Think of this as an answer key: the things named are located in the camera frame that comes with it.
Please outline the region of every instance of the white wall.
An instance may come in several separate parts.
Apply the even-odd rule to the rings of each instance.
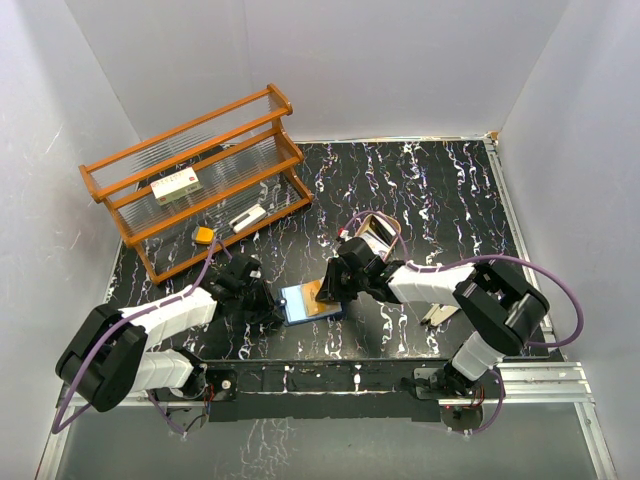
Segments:
[[[143,139],[253,92],[241,1],[66,2]]]
[[[147,138],[274,82],[297,139],[504,124],[566,0],[67,0]]]
[[[0,477],[33,478],[55,363],[102,300],[118,234],[77,165],[138,139],[62,0],[0,1]]]
[[[614,463],[629,479],[640,471],[639,45],[637,0],[573,1],[500,135],[533,259],[582,300],[586,327],[567,351],[585,366]],[[547,293],[564,336],[574,314]]]

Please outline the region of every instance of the white box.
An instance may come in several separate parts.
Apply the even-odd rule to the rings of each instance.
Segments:
[[[254,223],[258,223],[264,217],[267,216],[267,212],[260,205],[254,205],[249,210],[238,215],[236,218],[229,222],[229,226],[234,233],[241,232],[245,228],[250,227]]]
[[[173,202],[201,188],[196,172],[191,167],[151,183],[151,190],[159,205]]]

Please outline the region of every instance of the black marble table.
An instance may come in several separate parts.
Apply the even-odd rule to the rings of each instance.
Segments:
[[[517,255],[482,141],[303,144],[301,149],[305,161],[298,174],[315,194],[313,204],[230,247],[231,253],[259,258],[276,297],[282,287],[324,275],[338,229],[362,210],[398,219],[416,263]],[[226,262],[218,254],[212,268]],[[194,281],[201,265],[154,286],[135,251],[122,247],[109,302],[132,306],[179,291]],[[340,320],[269,328],[224,317],[159,348],[182,345],[203,360],[448,358],[473,329],[458,314],[429,330],[420,325],[429,307],[386,305],[361,294]],[[538,332],[536,339],[541,338]]]

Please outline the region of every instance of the purple cable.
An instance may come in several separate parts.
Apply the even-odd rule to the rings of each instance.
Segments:
[[[156,407],[156,410],[158,410],[158,413],[160,413],[160,415],[163,416],[165,422],[167,422],[167,425],[169,425],[174,432],[183,436],[186,435],[187,431],[184,428],[182,428],[180,425],[178,425],[176,422],[171,420],[171,418],[169,418],[169,415],[167,415],[167,412],[165,412],[162,409],[162,407],[158,403],[158,400],[156,400],[156,398],[153,396],[153,393],[152,392],[147,392],[147,393],[148,393],[149,401],[153,403],[153,406]]]
[[[353,222],[355,222],[358,218],[360,218],[360,217],[362,217],[364,215],[375,215],[376,217],[381,218],[383,220],[388,218],[382,212],[376,212],[376,211],[373,211],[373,210],[365,210],[363,212],[360,212],[360,213],[357,213],[356,215],[354,215],[354,217],[351,220],[349,220],[347,222],[347,224],[344,226],[345,230],[348,229],[353,224]],[[391,223],[391,222],[387,222],[387,223],[392,228],[392,230],[395,232],[396,237],[400,241],[400,245],[402,245],[402,250],[404,252],[404,261],[406,263],[406,266],[408,268],[410,268],[411,270],[415,271],[415,272],[419,272],[419,273],[444,272],[446,270],[451,270],[452,268],[461,267],[461,266],[467,265],[469,263],[486,262],[486,261],[489,261],[489,260],[501,260],[501,261],[505,261],[505,262],[515,263],[517,265],[521,265],[523,267],[527,267],[527,268],[530,268],[532,270],[535,270],[536,272],[541,273],[542,275],[544,275],[545,277],[550,279],[552,282],[554,282],[556,285],[558,285],[558,287],[560,287],[562,289],[562,291],[567,295],[567,297],[569,298],[569,300],[573,304],[573,307],[576,310],[576,316],[577,316],[577,319],[578,319],[577,323],[576,323],[576,329],[574,330],[574,332],[571,335],[569,335],[564,340],[560,340],[559,342],[551,342],[551,343],[528,342],[527,343],[528,346],[530,346],[530,347],[542,347],[542,348],[564,347],[565,345],[568,345],[571,342],[575,341],[575,339],[578,338],[580,336],[580,334],[582,333],[582,329],[584,328],[584,312],[582,311],[582,306],[580,305],[580,301],[578,300],[578,297],[573,292],[573,290],[571,290],[569,285],[567,285],[561,278],[559,278],[556,274],[550,272],[549,270],[547,270],[547,269],[545,269],[543,267],[540,267],[540,266],[538,266],[538,265],[536,265],[534,263],[528,262],[526,260],[522,260],[521,258],[510,257],[508,255],[495,255],[495,254],[494,255],[480,255],[480,256],[477,256],[477,257],[466,258],[464,260],[460,260],[460,261],[457,261],[457,262],[454,262],[454,263],[450,263],[450,264],[444,265],[442,267],[429,267],[429,266],[415,265],[411,260],[409,260],[409,250],[407,248],[406,241],[404,240],[404,238],[402,238],[402,235],[400,235],[400,232],[393,225],[393,223]]]
[[[495,370],[489,370],[489,373],[494,377],[496,377],[496,379],[498,380],[498,386],[500,387],[500,394],[498,395],[498,405],[496,406],[496,409],[493,412],[493,415],[491,415],[491,418],[487,421],[487,423],[485,423],[484,425],[482,425],[476,430],[471,430],[471,433],[484,432],[487,428],[493,425],[493,422],[495,422],[496,418],[498,418],[498,415],[500,415],[500,410],[502,410],[502,402],[504,402],[504,397],[505,397],[504,382],[502,381],[502,377],[500,376],[500,374],[497,373]]]
[[[187,293],[185,293],[183,296],[170,298],[169,300],[166,300],[166,301],[160,303],[158,306],[153,305],[151,307],[145,308],[144,310],[140,310],[139,312],[135,312],[135,313],[129,315],[128,317],[126,317],[126,318],[120,319],[110,329],[108,329],[104,333],[104,335],[102,335],[102,337],[100,337],[100,339],[96,342],[96,344],[93,346],[93,348],[89,351],[89,354],[84,359],[84,362],[82,362],[82,365],[80,365],[80,368],[78,369],[78,373],[76,373],[76,376],[73,378],[73,381],[71,382],[71,385],[69,386],[69,390],[67,390],[67,394],[65,395],[64,399],[62,400],[62,404],[60,405],[60,408],[58,409],[58,411],[56,413],[56,416],[53,419],[53,427],[51,427],[51,433],[53,433],[54,435],[57,435],[58,433],[60,433],[62,430],[67,428],[69,425],[71,425],[80,415],[82,415],[84,412],[86,412],[88,410],[88,408],[91,406],[89,403],[87,403],[82,408],[80,408],[77,412],[75,412],[73,415],[71,415],[67,420],[62,422],[64,414],[66,413],[67,409],[69,408],[69,404],[71,403],[71,399],[73,398],[74,393],[76,393],[76,390],[78,389],[78,385],[80,384],[80,381],[82,380],[82,377],[84,376],[84,374],[88,370],[89,365],[91,364],[91,362],[93,361],[93,359],[97,355],[98,351],[100,350],[100,347],[102,347],[102,345],[104,345],[105,342],[107,340],[109,340],[111,335],[113,335],[115,332],[117,332],[118,329],[120,329],[121,327],[123,327],[127,323],[131,322],[132,320],[135,320],[136,318],[140,318],[141,316],[146,315],[147,313],[152,312],[152,311],[154,311],[154,310],[156,310],[158,308],[162,308],[162,307],[165,307],[167,305],[171,305],[172,303],[175,303],[175,302],[183,299],[184,297],[188,297],[189,295],[191,295],[195,291],[195,289],[198,288],[198,286],[200,286],[200,283],[202,283],[202,279],[204,278],[204,275],[207,272],[207,269],[209,268],[209,265],[211,264],[211,259],[213,258],[213,251],[215,250],[215,246],[216,245],[220,245],[221,246],[221,249],[227,254],[227,257],[229,259],[232,258],[232,255],[226,249],[224,244],[220,240],[218,240],[216,238],[213,242],[211,242],[211,245],[209,246],[209,253],[207,254],[206,260],[204,261],[204,265],[202,267],[202,270],[200,271],[200,275],[198,275],[198,278],[193,283],[193,286],[189,289],[189,291]],[[167,414],[162,410],[162,408],[160,408],[160,406],[157,405],[157,402],[155,401],[155,398],[153,398],[153,395],[151,393],[149,393],[149,400],[151,400],[151,402],[156,405],[156,407],[159,409],[159,411],[162,413],[163,417],[165,418],[166,422],[172,428],[174,428],[174,425],[175,425],[174,422],[172,422],[171,419],[167,416]]]

